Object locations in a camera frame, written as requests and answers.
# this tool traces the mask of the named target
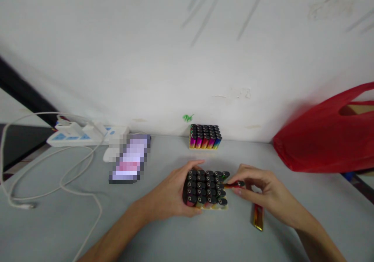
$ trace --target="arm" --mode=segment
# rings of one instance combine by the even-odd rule
[[[116,261],[133,237],[148,223],[172,216],[193,217],[201,210],[188,207],[182,201],[187,173],[204,160],[189,161],[176,169],[156,188],[134,202],[110,230],[84,254],[79,262]]]
[[[244,180],[246,189],[234,188],[234,193],[263,206],[279,221],[294,228],[312,262],[346,262],[322,225],[272,172],[241,164],[228,183],[237,180]],[[262,194],[254,193],[252,185],[260,188]]]

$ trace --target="white cable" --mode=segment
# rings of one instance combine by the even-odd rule
[[[58,115],[63,115],[63,116],[68,116],[68,117],[77,117],[77,118],[80,118],[80,119],[83,119],[85,121],[87,121],[88,123],[92,124],[96,129],[98,129],[90,120],[88,120],[87,118],[85,117],[81,117],[81,116],[77,116],[77,115],[73,115],[73,114],[69,114],[69,113],[62,113],[62,112],[39,112],[39,113],[33,113],[33,114],[30,114],[30,115],[26,115],[26,116],[23,116],[19,119],[16,119],[14,120],[13,122],[10,122],[8,124],[5,125],[5,127],[3,128],[3,133],[2,133],[2,137],[1,137],[1,142],[0,142],[0,186],[2,187],[5,195],[7,196],[8,198],[8,203],[10,206],[12,207],[16,207],[16,208],[21,208],[21,209],[32,209],[35,207],[34,204],[15,204],[13,202],[13,200],[32,200],[32,199],[36,199],[36,198],[41,198],[41,197],[44,197],[44,196],[47,196],[51,193],[54,193],[55,191],[59,190],[59,189],[63,189],[64,191],[68,192],[68,193],[71,193],[71,194],[74,194],[74,195],[79,195],[79,196],[92,196],[93,199],[95,200],[97,206],[99,207],[99,216],[97,217],[96,219],[96,222],[95,224],[93,225],[93,227],[91,228],[90,232],[88,233],[88,235],[86,236],[86,239],[84,240],[83,244],[81,245],[79,251],[77,252],[77,254],[75,255],[74,259],[73,259],[73,262],[75,262],[78,257],[80,256],[84,246],[86,245],[88,239],[90,238],[93,230],[95,229],[97,223],[99,222],[100,218],[101,218],[101,214],[102,214],[102,207],[101,207],[101,204],[98,200],[98,198],[96,197],[96,195],[94,195],[93,193],[81,193],[81,192],[76,192],[76,191],[73,191],[73,190],[70,190],[68,188],[65,187],[65,185],[69,184],[70,182],[72,182],[73,180],[75,180],[77,177],[79,177],[82,173],[84,173],[88,166],[91,164],[92,162],[92,159],[93,159],[93,156],[94,156],[94,152],[95,150],[103,143],[104,139],[105,139],[105,136],[103,136],[100,144],[98,144],[94,149],[91,149],[89,147],[86,147],[86,146],[71,146],[71,147],[68,147],[68,148],[64,148],[64,149],[61,149],[61,150],[58,150],[56,152],[53,152],[49,155],[46,155],[45,157],[39,159],[38,161],[36,161],[35,163],[33,163],[32,165],[30,165],[25,171],[22,172],[22,174],[13,182],[13,184],[11,185],[9,191],[6,190],[5,186],[4,186],[4,178],[3,178],[3,172],[4,172],[4,144],[5,144],[5,137],[6,137],[6,133],[7,133],[7,130],[9,128],[9,126],[11,126],[13,123],[21,120],[21,119],[24,119],[24,118],[27,118],[27,117],[30,117],[30,116],[34,116],[34,115],[43,115],[43,114],[58,114]],[[91,152],[86,156],[84,157],[82,160],[80,160],[78,163],[76,163],[74,166],[72,166],[64,175],[63,177],[61,177],[60,179],[60,182],[59,182],[59,185],[60,187],[58,187],[57,189],[54,189],[50,192],[47,192],[45,194],[42,194],[42,195],[38,195],[38,196],[34,196],[34,197],[28,197],[28,198],[13,198],[12,197],[12,191],[16,185],[16,183],[21,179],[22,176],[24,176],[34,165],[38,164],[39,162],[45,160],[46,158],[56,154],[56,153],[59,153],[61,151],[64,151],[64,150],[67,150],[67,149],[70,149],[70,148],[73,148],[73,147],[84,147],[84,148],[87,148],[87,149],[90,149]],[[65,176],[73,169],[75,168],[77,165],[79,165],[81,162],[83,162],[85,159],[87,159],[88,157],[91,157],[87,163],[87,165],[85,166],[85,168],[80,172],[78,173],[78,175],[76,175],[75,177],[73,177],[71,180],[67,181],[66,183],[62,183],[62,181],[64,180]]]

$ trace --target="red plastic bag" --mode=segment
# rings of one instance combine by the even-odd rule
[[[337,173],[374,167],[374,111],[343,116],[347,104],[374,89],[374,82],[337,94],[313,107],[281,129],[274,148],[291,170]]]

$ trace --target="smartphone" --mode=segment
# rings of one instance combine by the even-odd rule
[[[143,175],[151,148],[151,135],[128,134],[126,144],[120,146],[113,170],[109,174],[110,184],[132,184]]]

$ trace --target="power strip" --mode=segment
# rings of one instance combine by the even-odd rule
[[[106,126],[105,139],[102,145],[109,145],[112,140],[123,138],[123,135],[130,133],[130,129],[127,126]],[[93,140],[88,135],[74,136],[65,135],[59,131],[52,134],[48,139],[47,143],[52,147],[65,147],[65,146],[94,146],[100,144],[101,140]]]

